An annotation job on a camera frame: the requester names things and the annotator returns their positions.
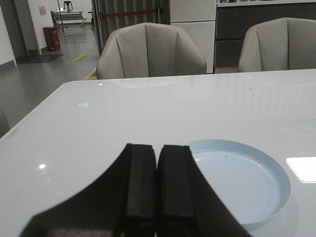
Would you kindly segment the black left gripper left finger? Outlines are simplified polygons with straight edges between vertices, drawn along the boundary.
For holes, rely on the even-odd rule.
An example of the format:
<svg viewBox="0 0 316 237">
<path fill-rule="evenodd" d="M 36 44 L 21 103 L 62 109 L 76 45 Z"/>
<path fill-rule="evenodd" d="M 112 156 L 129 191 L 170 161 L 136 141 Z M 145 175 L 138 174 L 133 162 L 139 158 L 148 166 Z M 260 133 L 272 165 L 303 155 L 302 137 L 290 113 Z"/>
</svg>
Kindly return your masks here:
<svg viewBox="0 0 316 237">
<path fill-rule="evenodd" d="M 35 215 L 22 237 L 153 237 L 156 158 L 128 143 L 111 166 L 68 200 Z"/>
</svg>

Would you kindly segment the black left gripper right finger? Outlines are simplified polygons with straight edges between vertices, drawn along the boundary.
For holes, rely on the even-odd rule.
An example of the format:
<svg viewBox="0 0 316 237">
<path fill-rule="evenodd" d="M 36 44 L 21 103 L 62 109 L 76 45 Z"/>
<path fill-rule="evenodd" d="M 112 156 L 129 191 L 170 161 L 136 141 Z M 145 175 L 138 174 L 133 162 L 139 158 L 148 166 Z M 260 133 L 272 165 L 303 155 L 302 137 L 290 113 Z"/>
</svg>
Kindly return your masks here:
<svg viewBox="0 0 316 237">
<path fill-rule="evenodd" d="M 209 185 L 188 146 L 162 148 L 157 186 L 157 236 L 250 236 Z"/>
</svg>

